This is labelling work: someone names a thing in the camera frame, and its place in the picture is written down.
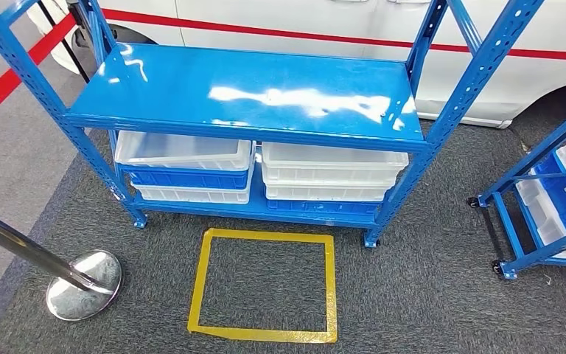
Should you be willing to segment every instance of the gray carpet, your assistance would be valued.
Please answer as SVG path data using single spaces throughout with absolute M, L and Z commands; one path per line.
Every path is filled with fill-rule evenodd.
M 539 119 L 535 112 L 522 118 Z M 31 267 L 1 317 L 0 353 L 566 353 L 566 268 L 499 280 L 489 266 L 497 250 L 485 218 L 464 202 L 521 157 L 524 134 L 459 126 L 375 250 L 362 247 L 360 230 L 325 226 L 152 213 L 146 229 L 134 229 L 86 168 L 43 244 L 65 257 L 115 252 L 126 268 L 125 289 L 98 317 L 65 323 L 45 310 L 49 277 Z M 104 137 L 94 136 L 107 153 Z M 338 341 L 188 333 L 200 242 L 210 227 L 333 235 Z M 214 240 L 200 323 L 323 330 L 323 251 Z

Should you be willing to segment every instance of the stanchion post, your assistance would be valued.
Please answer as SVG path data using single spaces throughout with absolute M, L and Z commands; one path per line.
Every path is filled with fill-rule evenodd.
M 111 304 L 122 284 L 122 266 L 107 251 L 90 251 L 67 263 L 1 220 L 0 246 L 55 277 L 46 304 L 59 319 L 92 317 Z

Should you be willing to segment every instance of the yellow floor tape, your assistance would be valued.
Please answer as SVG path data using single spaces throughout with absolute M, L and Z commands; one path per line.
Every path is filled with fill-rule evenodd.
M 325 279 L 326 279 L 326 332 L 310 332 L 302 330 L 257 330 L 251 328 L 209 327 L 200 326 L 200 306 L 205 290 L 209 253 L 212 249 L 212 238 L 241 238 L 244 240 L 308 242 L 324 244 Z M 227 339 L 241 341 L 285 341 L 292 343 L 334 343 L 338 339 L 337 305 L 335 300 L 335 247 L 331 235 L 288 234 L 282 232 L 255 232 L 225 229 L 209 229 L 203 236 L 200 259 L 196 270 L 192 305 L 189 309 L 187 330 L 206 333 Z

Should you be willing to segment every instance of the blue metal shelf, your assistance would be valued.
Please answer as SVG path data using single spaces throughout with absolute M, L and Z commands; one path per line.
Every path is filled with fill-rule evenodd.
M 118 44 L 96 0 L 69 6 L 92 39 L 101 63 L 71 108 L 65 107 L 10 29 L 34 0 L 0 15 L 0 54 L 60 126 L 94 172 L 131 215 L 143 209 L 366 228 L 375 247 L 426 168 L 518 39 L 543 0 L 508 0 L 481 40 L 459 0 L 430 0 L 408 59 L 403 62 L 239 50 Z M 472 60 L 436 122 L 423 136 L 415 108 L 425 56 L 447 8 Z M 83 128 L 189 134 L 413 153 L 407 170 L 385 194 L 376 215 L 326 215 L 270 210 L 259 178 L 251 202 L 194 204 L 143 201 L 131 195 L 121 166 L 112 170 Z
M 75 125 L 420 151 L 404 63 L 119 43 L 66 115 Z
M 517 277 L 517 272 L 538 264 L 566 266 L 566 258 L 554 257 L 566 250 L 566 236 L 544 245 L 532 215 L 515 187 L 515 184 L 522 179 L 540 178 L 566 228 L 566 169 L 556 155 L 556 149 L 565 141 L 566 121 L 534 147 L 500 180 L 478 196 L 479 206 L 488 207 L 491 203 L 496 205 L 500 211 L 500 219 L 509 236 L 509 243 L 513 248 L 515 259 L 510 261 L 498 260 L 495 266 L 495 271 L 507 279 L 514 279 Z M 531 168 L 535 169 L 536 175 L 528 175 Z M 502 200 L 502 194 L 509 190 L 515 195 L 521 214 L 536 246 L 534 251 L 527 254 L 524 254 L 520 240 L 515 235 L 513 223 Z
M 317 212 L 282 211 L 268 209 L 264 194 L 262 167 L 255 164 L 248 204 L 192 203 L 175 201 L 146 201 L 136 197 L 133 206 L 160 212 L 188 212 L 190 214 L 223 216 L 257 220 L 278 220 L 290 223 L 312 223 L 329 226 L 369 228 L 376 226 L 374 215 L 327 214 Z

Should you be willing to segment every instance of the car wheel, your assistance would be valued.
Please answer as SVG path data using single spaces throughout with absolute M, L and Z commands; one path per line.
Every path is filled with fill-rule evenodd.
M 157 44 L 147 36 L 132 29 L 128 29 L 127 27 L 119 26 L 117 24 L 110 24 L 109 27 L 113 37 L 118 42 Z M 97 63 L 94 60 L 94 55 L 92 54 L 87 34 L 84 33 L 85 31 L 82 31 L 81 29 L 74 31 L 71 47 L 85 72 L 92 76 L 92 74 L 97 70 Z

